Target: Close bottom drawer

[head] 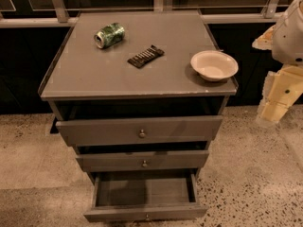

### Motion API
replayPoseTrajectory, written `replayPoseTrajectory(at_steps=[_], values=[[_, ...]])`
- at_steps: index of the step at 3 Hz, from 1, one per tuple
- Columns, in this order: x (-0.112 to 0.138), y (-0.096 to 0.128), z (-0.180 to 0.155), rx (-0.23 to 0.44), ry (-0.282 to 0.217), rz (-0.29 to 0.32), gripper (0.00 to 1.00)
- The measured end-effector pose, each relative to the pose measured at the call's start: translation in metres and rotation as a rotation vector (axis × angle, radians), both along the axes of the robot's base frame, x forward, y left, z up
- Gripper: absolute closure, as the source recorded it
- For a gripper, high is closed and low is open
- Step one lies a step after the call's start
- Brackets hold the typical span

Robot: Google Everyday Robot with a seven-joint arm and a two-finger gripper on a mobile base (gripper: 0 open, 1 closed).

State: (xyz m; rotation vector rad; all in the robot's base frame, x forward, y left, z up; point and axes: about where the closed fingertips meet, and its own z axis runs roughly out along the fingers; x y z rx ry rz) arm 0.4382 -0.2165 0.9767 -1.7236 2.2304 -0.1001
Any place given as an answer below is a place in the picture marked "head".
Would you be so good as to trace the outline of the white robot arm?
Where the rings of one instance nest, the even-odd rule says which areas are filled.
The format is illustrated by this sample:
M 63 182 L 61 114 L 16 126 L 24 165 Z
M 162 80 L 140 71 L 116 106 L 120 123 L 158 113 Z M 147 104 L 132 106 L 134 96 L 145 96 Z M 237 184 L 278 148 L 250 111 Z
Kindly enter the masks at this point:
M 303 94 L 303 0 L 294 0 L 252 46 L 270 50 L 282 63 L 265 78 L 257 116 L 259 122 L 277 123 Z

